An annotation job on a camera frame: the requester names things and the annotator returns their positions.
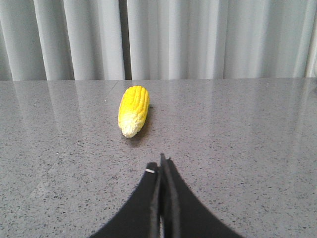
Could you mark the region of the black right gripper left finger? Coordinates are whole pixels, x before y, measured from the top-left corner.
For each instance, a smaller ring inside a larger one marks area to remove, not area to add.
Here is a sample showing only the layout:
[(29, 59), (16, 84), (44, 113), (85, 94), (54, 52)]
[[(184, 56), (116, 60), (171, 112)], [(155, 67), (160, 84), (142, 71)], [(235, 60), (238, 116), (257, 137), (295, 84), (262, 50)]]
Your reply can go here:
[(157, 163), (147, 164), (143, 177), (123, 207), (93, 238), (158, 238), (161, 176)]

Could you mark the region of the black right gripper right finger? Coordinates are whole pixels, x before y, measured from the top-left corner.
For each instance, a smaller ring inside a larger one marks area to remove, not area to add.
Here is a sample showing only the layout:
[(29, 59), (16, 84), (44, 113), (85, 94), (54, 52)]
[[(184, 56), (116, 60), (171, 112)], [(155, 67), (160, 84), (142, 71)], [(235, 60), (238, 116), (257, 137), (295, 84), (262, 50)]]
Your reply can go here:
[(174, 162), (160, 155), (160, 212), (165, 238), (240, 238), (193, 194)]

